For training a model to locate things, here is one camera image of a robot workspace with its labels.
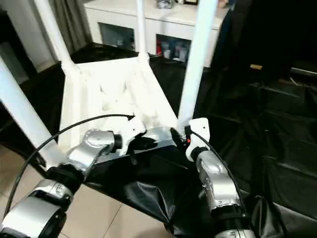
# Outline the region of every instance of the curtain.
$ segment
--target curtain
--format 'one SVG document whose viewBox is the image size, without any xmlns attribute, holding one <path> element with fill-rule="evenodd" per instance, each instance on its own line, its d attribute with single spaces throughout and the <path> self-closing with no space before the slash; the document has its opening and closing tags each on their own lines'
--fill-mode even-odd
<svg viewBox="0 0 317 238">
<path fill-rule="evenodd" d="M 70 54 L 92 41 L 82 0 L 50 0 L 50 3 Z"/>
</svg>

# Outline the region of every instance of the black cable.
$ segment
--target black cable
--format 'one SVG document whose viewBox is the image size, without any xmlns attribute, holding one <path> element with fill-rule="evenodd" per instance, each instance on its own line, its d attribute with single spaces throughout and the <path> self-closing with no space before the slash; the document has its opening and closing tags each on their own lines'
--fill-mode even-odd
<svg viewBox="0 0 317 238">
<path fill-rule="evenodd" d="M 4 211 L 4 216 L 5 217 L 9 211 L 10 211 L 10 208 L 11 208 L 11 204 L 12 204 L 12 201 L 13 201 L 13 197 L 16 193 L 16 190 L 18 188 L 18 185 L 20 183 L 20 180 L 28 166 L 28 164 L 30 163 L 30 161 L 33 159 L 33 157 L 44 147 L 46 146 L 49 142 L 51 142 L 52 140 L 54 140 L 56 137 L 58 137 L 59 135 L 61 135 L 62 133 L 64 133 L 65 131 L 67 130 L 70 130 L 72 129 L 73 127 L 76 127 L 78 125 L 81 125 L 81 124 L 84 124 L 86 122 L 89 122 L 89 121 L 92 121 L 92 120 L 97 120 L 97 119 L 101 119 L 101 118 L 108 118 L 108 117 L 126 117 L 128 118 L 129 120 L 132 119 L 134 116 L 132 115 L 124 115 L 124 114 L 110 114 L 110 115 L 101 115 L 101 116 L 97 116 L 97 117 L 93 117 L 93 118 L 89 118 L 89 119 L 85 119 L 85 120 L 82 120 L 82 121 L 79 121 L 73 125 L 70 125 L 66 128 L 64 128 L 63 130 L 60 130 L 59 132 L 57 132 L 55 135 L 51 136 L 49 139 L 47 139 L 45 142 L 43 142 L 24 162 L 18 176 L 16 177 L 16 180 L 14 182 L 14 185 L 12 187 L 12 190 L 11 190 L 11 193 L 10 193 L 10 196 L 9 196 L 9 199 L 8 199 L 8 202 L 6 204 L 6 207 L 5 207 L 5 211 Z"/>
<path fill-rule="evenodd" d="M 238 187 L 237 181 L 234 179 L 234 176 L 233 176 L 232 172 L 231 172 L 230 169 L 228 168 L 227 163 L 218 155 L 218 153 L 215 151 L 215 149 L 212 147 L 212 145 L 210 145 L 209 142 L 206 141 L 201 135 L 197 134 L 197 133 L 194 132 L 194 131 L 191 131 L 191 133 L 194 134 L 195 136 L 197 136 L 198 138 L 200 138 L 206 145 L 208 145 L 209 148 L 210 148 L 210 150 L 219 158 L 219 160 L 223 163 L 223 166 L 227 169 L 228 174 L 229 174 L 230 178 L 232 179 L 232 181 L 233 181 L 233 183 L 234 183 L 234 186 L 235 186 L 235 188 L 236 188 L 236 190 L 237 190 L 237 194 L 238 194 L 239 199 L 240 199 L 242 211 L 243 211 L 244 215 L 246 216 L 246 215 L 247 215 L 247 208 L 246 208 L 246 206 L 245 206 L 245 204 L 244 204 L 244 201 L 243 201 L 243 199 L 242 199 L 241 191 L 240 191 L 240 189 L 239 189 L 239 187 Z"/>
</svg>

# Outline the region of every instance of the black plastic sheet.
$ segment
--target black plastic sheet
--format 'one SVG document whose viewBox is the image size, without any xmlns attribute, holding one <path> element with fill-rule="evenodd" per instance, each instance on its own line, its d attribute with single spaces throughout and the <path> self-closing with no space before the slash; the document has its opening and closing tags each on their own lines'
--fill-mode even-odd
<svg viewBox="0 0 317 238">
<path fill-rule="evenodd" d="M 134 55 L 92 44 L 73 59 Z M 185 66 L 161 58 L 151 58 L 150 65 L 177 114 Z M 210 142 L 235 175 L 261 237 L 315 237 L 317 91 L 262 79 L 213 75 L 206 69 L 195 116 L 209 119 Z M 24 88 L 51 133 L 59 126 L 63 81 L 55 65 Z M 0 142 L 29 155 L 33 147 L 10 117 L 0 123 Z M 175 237 L 212 237 L 213 222 L 193 163 L 172 146 L 136 159 L 137 165 L 129 157 L 96 165 L 87 185 L 162 221 Z"/>
</svg>

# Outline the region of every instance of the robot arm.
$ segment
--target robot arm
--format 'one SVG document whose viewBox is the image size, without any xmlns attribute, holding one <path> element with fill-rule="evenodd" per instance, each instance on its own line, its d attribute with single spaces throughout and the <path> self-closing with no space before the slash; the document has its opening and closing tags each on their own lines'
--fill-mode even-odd
<svg viewBox="0 0 317 238">
<path fill-rule="evenodd" d="M 134 117 L 119 134 L 92 129 L 72 148 L 67 159 L 47 171 L 47 179 L 15 205 L 4 218 L 0 238 L 56 238 L 66 221 L 66 211 L 73 196 L 86 180 L 100 155 L 120 150 L 127 152 L 134 137 L 145 132 Z"/>
<path fill-rule="evenodd" d="M 209 141 L 209 125 L 206 118 L 193 119 L 185 129 L 190 145 L 186 156 L 196 163 L 199 178 L 205 190 L 212 218 L 216 221 L 215 238 L 255 238 L 245 219 L 241 201 L 228 170 L 209 146 L 192 132 Z"/>
<path fill-rule="evenodd" d="M 217 222 L 215 238 L 255 238 L 234 184 L 226 166 L 209 146 L 192 132 L 209 141 L 207 119 L 189 122 L 186 156 L 196 163 L 199 178 L 205 190 L 210 214 Z M 4 218 L 0 238 L 56 238 L 66 221 L 66 211 L 73 196 L 86 180 L 100 155 L 120 150 L 127 152 L 134 137 L 145 132 L 143 123 L 133 118 L 120 133 L 89 130 L 78 146 L 72 148 L 67 160 L 52 167 L 47 179 L 42 180 Z"/>
</svg>

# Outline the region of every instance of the tiled floor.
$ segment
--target tiled floor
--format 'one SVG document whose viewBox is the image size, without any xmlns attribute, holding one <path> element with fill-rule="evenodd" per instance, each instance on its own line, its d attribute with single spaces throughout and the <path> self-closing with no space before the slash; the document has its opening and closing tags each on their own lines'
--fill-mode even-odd
<svg viewBox="0 0 317 238">
<path fill-rule="evenodd" d="M 23 159 L 0 145 L 0 217 Z M 28 167 L 14 202 L 30 191 L 41 176 Z M 60 238 L 171 238 L 159 221 L 110 197 L 81 186 L 67 211 Z"/>
</svg>

